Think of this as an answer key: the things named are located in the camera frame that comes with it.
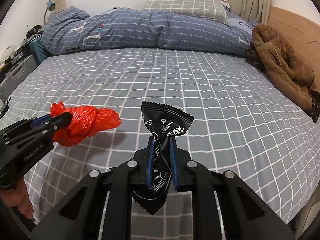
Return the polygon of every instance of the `gray bed sheet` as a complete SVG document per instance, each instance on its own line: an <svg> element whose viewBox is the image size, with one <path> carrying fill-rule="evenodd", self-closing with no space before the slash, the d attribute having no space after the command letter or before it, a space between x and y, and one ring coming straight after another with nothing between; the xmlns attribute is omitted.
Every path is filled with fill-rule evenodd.
<svg viewBox="0 0 320 240"><path fill-rule="evenodd" d="M114 109L122 124L77 146L55 144L25 175L36 221L90 170L107 171L147 146L143 100L193 115L178 147L212 171L236 172L285 223L319 182L319 125L241 57L143 48L50 57L14 91L1 127L60 100ZM133 202L132 239L192 239L190 193L171 188L150 217Z"/></svg>

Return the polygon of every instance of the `red plastic bag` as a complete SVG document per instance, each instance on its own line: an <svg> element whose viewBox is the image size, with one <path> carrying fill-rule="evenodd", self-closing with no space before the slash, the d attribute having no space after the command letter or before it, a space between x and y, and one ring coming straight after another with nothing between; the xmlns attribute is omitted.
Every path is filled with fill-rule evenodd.
<svg viewBox="0 0 320 240"><path fill-rule="evenodd" d="M102 130L115 128L121 124L119 115L111 109L97 109L94 106L65 108L62 101L51 104L51 117L64 112L72 114L71 123L68 127L56 131L53 141L67 147L76 145L84 138L93 136Z"/></svg>

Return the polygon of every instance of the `wooden headboard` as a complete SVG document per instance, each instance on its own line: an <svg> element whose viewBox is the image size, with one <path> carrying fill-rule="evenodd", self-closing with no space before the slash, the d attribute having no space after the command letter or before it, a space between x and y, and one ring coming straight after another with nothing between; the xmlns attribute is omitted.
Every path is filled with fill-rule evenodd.
<svg viewBox="0 0 320 240"><path fill-rule="evenodd" d="M277 7L270 8L268 25L281 32L294 51L309 63L315 72L315 83L320 90L320 25Z"/></svg>

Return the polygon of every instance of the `black snack package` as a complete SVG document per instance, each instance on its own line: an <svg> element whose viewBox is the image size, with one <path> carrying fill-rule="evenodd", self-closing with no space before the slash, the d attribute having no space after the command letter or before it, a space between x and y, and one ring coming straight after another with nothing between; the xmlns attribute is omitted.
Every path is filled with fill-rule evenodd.
<svg viewBox="0 0 320 240"><path fill-rule="evenodd" d="M170 105L143 101L142 117L154 138L154 163L150 190L139 188L133 198L150 214L165 203L172 180L169 137L186 133L194 117Z"/></svg>

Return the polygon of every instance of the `silver bolt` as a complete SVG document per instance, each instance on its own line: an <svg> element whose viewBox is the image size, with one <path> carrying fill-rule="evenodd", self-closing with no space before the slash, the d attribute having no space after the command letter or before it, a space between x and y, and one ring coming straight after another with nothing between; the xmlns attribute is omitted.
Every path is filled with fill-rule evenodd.
<svg viewBox="0 0 320 240"><path fill-rule="evenodd" d="M195 167L197 166L197 163L194 162L194 161L189 161L189 162L187 163L187 166L190 167L190 168L195 168Z"/></svg>
<svg viewBox="0 0 320 240"><path fill-rule="evenodd" d="M138 165L138 163L134 160L128 161L127 165L131 168L135 167Z"/></svg>
<svg viewBox="0 0 320 240"><path fill-rule="evenodd" d="M90 171L89 176L91 178L98 177L99 176L99 171L97 171L97 170Z"/></svg>
<svg viewBox="0 0 320 240"><path fill-rule="evenodd" d="M232 179L232 178L234 178L234 176L235 176L235 174L234 174L233 171L226 171L226 172L224 173L224 175L225 175L228 179Z"/></svg>

